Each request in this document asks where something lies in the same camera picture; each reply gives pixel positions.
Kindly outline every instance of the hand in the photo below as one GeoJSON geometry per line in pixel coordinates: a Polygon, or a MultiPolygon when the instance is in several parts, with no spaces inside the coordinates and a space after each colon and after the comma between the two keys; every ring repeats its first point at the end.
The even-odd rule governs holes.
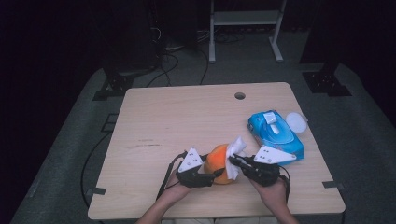
{"type": "Polygon", "coordinates": [[[251,179],[249,181],[259,192],[262,202],[274,214],[279,223],[298,223],[297,219],[291,214],[286,202],[286,183],[284,180],[279,178],[274,185],[269,187],[263,187],[251,179]]]}
{"type": "Polygon", "coordinates": [[[263,187],[256,181],[249,179],[253,187],[259,192],[262,202],[271,210],[272,207],[287,205],[286,183],[278,178],[274,185],[263,187]]]}
{"type": "Polygon", "coordinates": [[[192,189],[179,183],[176,170],[169,176],[168,183],[160,198],[148,209],[148,211],[137,220],[136,223],[157,224],[163,218],[165,212],[175,203],[186,197],[192,189]]]}
{"type": "Polygon", "coordinates": [[[191,188],[187,188],[179,183],[176,171],[174,170],[169,176],[168,183],[166,184],[165,191],[161,195],[160,199],[164,197],[169,203],[176,203],[187,196],[192,191],[191,188]]]}

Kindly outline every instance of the metal stand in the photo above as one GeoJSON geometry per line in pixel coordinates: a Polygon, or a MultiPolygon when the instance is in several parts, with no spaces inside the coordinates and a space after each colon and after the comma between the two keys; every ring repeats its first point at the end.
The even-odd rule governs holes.
{"type": "Polygon", "coordinates": [[[325,63],[318,72],[304,72],[303,76],[313,93],[327,93],[329,96],[351,96],[334,75],[338,63],[325,63]]]}
{"type": "Polygon", "coordinates": [[[269,38],[271,48],[275,54],[276,61],[283,62],[283,57],[277,46],[277,37],[279,35],[280,25],[283,20],[283,14],[287,0],[282,0],[280,10],[268,11],[219,11],[215,12],[215,0],[210,5],[210,40],[209,40],[209,62],[216,62],[215,48],[215,25],[261,25],[274,24],[276,26],[274,36],[269,38]]]}

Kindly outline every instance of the orange toy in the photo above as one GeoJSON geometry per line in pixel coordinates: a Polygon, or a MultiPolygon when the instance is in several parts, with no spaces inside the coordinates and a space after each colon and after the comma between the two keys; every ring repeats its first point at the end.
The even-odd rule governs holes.
{"type": "MultiPolygon", "coordinates": [[[[209,154],[207,154],[206,161],[204,163],[204,170],[207,174],[213,174],[218,169],[225,168],[225,156],[227,152],[228,144],[219,145],[215,147],[209,154]]],[[[227,170],[215,178],[215,184],[230,184],[233,179],[228,179],[227,170]]]]}

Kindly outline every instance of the black cable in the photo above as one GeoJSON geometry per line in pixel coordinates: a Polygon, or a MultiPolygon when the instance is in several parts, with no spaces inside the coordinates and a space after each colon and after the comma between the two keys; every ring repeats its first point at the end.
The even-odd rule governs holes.
{"type": "Polygon", "coordinates": [[[177,185],[178,183],[180,183],[180,181],[177,181],[175,184],[173,184],[173,185],[171,185],[171,186],[168,186],[168,187],[164,188],[163,191],[165,191],[166,189],[170,189],[170,188],[174,187],[174,186],[177,185]]]}
{"type": "Polygon", "coordinates": [[[106,133],[100,140],[99,142],[96,143],[96,145],[92,148],[90,154],[88,154],[87,159],[84,162],[84,166],[82,167],[81,170],[81,176],[80,176],[80,180],[79,180],[79,186],[81,189],[81,195],[82,195],[82,199],[84,200],[85,205],[87,205],[87,207],[90,206],[90,204],[87,201],[87,198],[85,197],[85,193],[84,193],[84,173],[85,173],[85,168],[87,167],[88,161],[91,158],[92,153],[97,149],[97,147],[103,142],[103,140],[105,140],[111,133],[113,132],[108,132],[106,133]]]}
{"type": "Polygon", "coordinates": [[[283,166],[279,166],[279,167],[282,168],[286,172],[286,174],[288,174],[288,180],[290,181],[290,175],[289,175],[288,170],[283,166]]]}
{"type": "Polygon", "coordinates": [[[198,50],[201,51],[204,54],[205,60],[206,60],[206,68],[205,68],[204,74],[201,77],[201,81],[199,82],[199,84],[202,85],[202,83],[204,82],[204,78],[206,76],[207,69],[209,67],[209,59],[207,58],[207,56],[206,56],[206,54],[204,53],[203,50],[201,50],[201,49],[198,49],[198,50]]]}
{"type": "Polygon", "coordinates": [[[173,69],[175,69],[176,66],[178,65],[178,58],[177,58],[176,56],[174,56],[174,55],[172,55],[172,54],[164,54],[164,55],[173,57],[173,58],[176,60],[175,65],[174,65],[172,68],[170,68],[169,70],[164,71],[164,72],[160,73],[158,76],[156,76],[155,78],[153,78],[153,79],[146,85],[146,87],[149,87],[149,85],[151,85],[152,82],[154,82],[157,78],[161,77],[162,75],[167,75],[168,72],[170,72],[170,71],[172,71],[173,69]]]}

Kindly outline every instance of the gray carpet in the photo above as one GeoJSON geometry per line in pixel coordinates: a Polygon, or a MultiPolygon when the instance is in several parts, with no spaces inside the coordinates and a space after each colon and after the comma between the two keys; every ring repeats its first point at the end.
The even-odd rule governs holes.
{"type": "MultiPolygon", "coordinates": [[[[302,72],[317,71],[321,64],[298,63],[307,33],[280,34],[278,44],[285,59],[283,63],[275,61],[268,36],[245,35],[244,40],[233,44],[217,44],[217,62],[208,66],[203,84],[288,82],[309,119],[333,179],[345,187],[342,190],[346,202],[345,223],[396,223],[394,127],[363,88],[359,77],[342,64],[336,76],[352,96],[329,97],[309,90],[302,72]]],[[[207,43],[199,48],[207,55],[207,43]]],[[[184,49],[173,55],[178,58],[178,65],[168,73],[170,84],[198,85],[206,67],[204,54],[184,49]]],[[[175,62],[172,57],[164,57],[163,68],[169,69],[175,62]]],[[[138,77],[133,88],[146,87],[161,72],[157,70],[138,77]]],[[[92,74],[12,223],[95,223],[89,220],[82,198],[81,171],[86,162],[82,183],[89,203],[90,189],[96,185],[110,141],[106,130],[112,129],[111,121],[117,116],[110,116],[106,130],[102,128],[110,114],[119,113],[122,103],[122,97],[92,100],[105,79],[102,69],[92,74]]],[[[166,76],[161,76],[150,87],[167,85],[166,76]]],[[[342,216],[298,216],[298,219],[301,223],[327,224],[341,223],[342,216]]],[[[106,220],[104,223],[134,221],[106,220]]]]}

